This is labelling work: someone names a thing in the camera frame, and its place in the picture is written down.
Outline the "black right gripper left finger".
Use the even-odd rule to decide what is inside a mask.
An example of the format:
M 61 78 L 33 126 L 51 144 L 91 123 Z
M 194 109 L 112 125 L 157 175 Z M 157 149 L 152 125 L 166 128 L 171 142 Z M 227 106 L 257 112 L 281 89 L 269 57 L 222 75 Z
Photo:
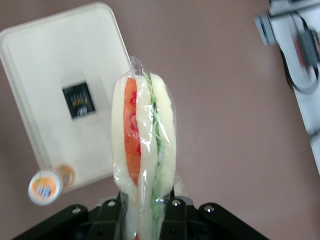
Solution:
M 89 212 L 88 240 L 123 240 L 127 195 L 119 192 L 117 196 L 101 200 Z

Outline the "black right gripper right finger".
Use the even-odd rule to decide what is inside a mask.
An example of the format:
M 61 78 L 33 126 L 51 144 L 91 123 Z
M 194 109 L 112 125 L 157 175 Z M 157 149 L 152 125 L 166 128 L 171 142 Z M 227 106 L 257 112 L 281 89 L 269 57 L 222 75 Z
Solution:
M 186 196 L 172 190 L 164 202 L 164 219 L 160 229 L 161 240 L 206 240 L 208 230 L 199 220 L 198 210 Z

